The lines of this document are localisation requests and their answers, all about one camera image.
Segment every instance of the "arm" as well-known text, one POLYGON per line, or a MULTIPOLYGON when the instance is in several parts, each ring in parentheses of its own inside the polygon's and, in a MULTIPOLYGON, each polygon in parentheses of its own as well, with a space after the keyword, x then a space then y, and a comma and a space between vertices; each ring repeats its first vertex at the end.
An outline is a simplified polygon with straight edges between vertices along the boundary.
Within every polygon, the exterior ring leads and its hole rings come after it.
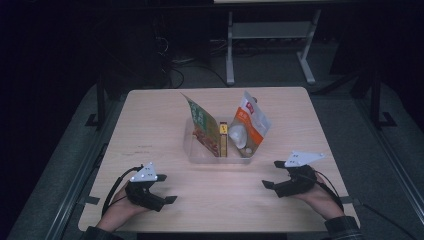
MULTIPOLYGON (((324 183, 317 174, 317 181, 324 183)), ((318 184, 306 193, 293 195, 304 201, 325 220, 325 226, 331 239, 365 239, 353 217, 346 216, 331 196, 318 184)))
POLYGON ((112 203, 96 227, 89 227, 83 239, 120 239, 113 232, 130 218, 149 209, 132 204, 126 197, 125 184, 112 199, 112 203))

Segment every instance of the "hand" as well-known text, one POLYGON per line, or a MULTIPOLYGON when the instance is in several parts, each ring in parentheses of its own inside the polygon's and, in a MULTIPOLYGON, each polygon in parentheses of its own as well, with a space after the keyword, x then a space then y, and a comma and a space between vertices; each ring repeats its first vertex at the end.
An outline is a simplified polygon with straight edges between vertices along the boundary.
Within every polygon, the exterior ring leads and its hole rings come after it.
POLYGON ((100 219, 96 226, 97 228, 114 232, 133 216, 150 211, 150 209, 134 205, 128 200, 125 193, 127 184, 128 182, 115 194, 111 206, 103 215, 102 219, 100 219))
MULTIPOLYGON (((317 176, 317 181, 324 183, 324 180, 315 173, 317 176)), ((314 187, 306 193, 296 194, 292 197, 300 199, 307 203, 312 209, 320 214, 325 220, 330 220, 332 218, 345 216, 343 211, 337 205, 336 202, 331 198, 324 189, 322 189, 318 184, 315 184, 314 187)))

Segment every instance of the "sleeve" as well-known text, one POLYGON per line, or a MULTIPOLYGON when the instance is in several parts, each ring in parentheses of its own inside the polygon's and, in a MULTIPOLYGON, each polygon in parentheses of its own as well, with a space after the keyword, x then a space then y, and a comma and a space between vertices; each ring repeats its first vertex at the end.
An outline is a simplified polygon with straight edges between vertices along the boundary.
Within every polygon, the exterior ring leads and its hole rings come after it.
POLYGON ((333 218, 325 222, 325 227, 331 239, 363 240, 365 239, 356 224, 355 218, 350 216, 333 218))
POLYGON ((87 231, 82 237, 83 240, 123 240, 120 237, 113 235, 103 229, 96 227, 88 227, 87 231))

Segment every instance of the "clear plastic bin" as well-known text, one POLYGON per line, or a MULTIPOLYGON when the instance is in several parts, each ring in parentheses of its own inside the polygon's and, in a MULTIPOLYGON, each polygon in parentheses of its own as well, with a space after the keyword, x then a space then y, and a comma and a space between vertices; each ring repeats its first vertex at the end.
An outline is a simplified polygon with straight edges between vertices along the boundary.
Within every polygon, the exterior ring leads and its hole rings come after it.
MULTIPOLYGON (((227 122, 228 126, 233 119, 233 117, 215 117, 218 123, 227 122)), ((189 118, 186 121, 183 148, 190 162, 200 164, 249 164, 251 162, 251 158, 241 157, 237 147, 230 138, 228 138, 227 157, 215 157, 205 146, 197 141, 193 135, 193 130, 193 120, 189 118)))

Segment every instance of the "metal stand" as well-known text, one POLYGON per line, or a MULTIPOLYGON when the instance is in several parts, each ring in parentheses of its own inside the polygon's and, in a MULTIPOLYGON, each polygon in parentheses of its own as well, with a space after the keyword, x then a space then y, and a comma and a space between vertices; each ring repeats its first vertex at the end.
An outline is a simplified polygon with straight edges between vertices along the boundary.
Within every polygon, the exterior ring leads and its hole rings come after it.
POLYGON ((375 69, 360 69, 354 71, 334 83, 328 85, 327 87, 322 88, 316 92, 311 92, 311 95, 325 95, 335 90, 336 88, 342 86, 343 84, 356 80, 355 85, 350 91, 350 94, 353 98, 359 99, 364 98, 368 90, 371 88, 371 106, 370 106, 370 117, 374 126, 377 129, 382 127, 395 127, 397 126, 396 122, 393 120, 392 116, 388 112, 383 112, 385 121, 380 121, 380 91, 381 91, 381 77, 377 70, 375 69))
POLYGON ((235 83, 232 55, 233 39, 254 38, 305 38, 306 45, 301 52, 297 53, 297 56, 306 81, 308 84, 315 84, 315 78, 309 68, 306 57, 308 56, 320 15, 321 10, 316 10, 312 21, 234 23, 233 14, 229 12, 226 58, 227 84, 234 85, 235 83))
POLYGON ((100 130, 103 126, 103 123, 106 118, 106 110, 105 110, 105 89, 103 85, 103 78, 100 75, 97 78, 97 84, 96 84, 96 90, 97 90, 97 121, 94 119, 96 118, 96 114, 91 114, 88 118, 87 122, 85 123, 85 126, 89 127, 97 127, 97 130, 100 130))

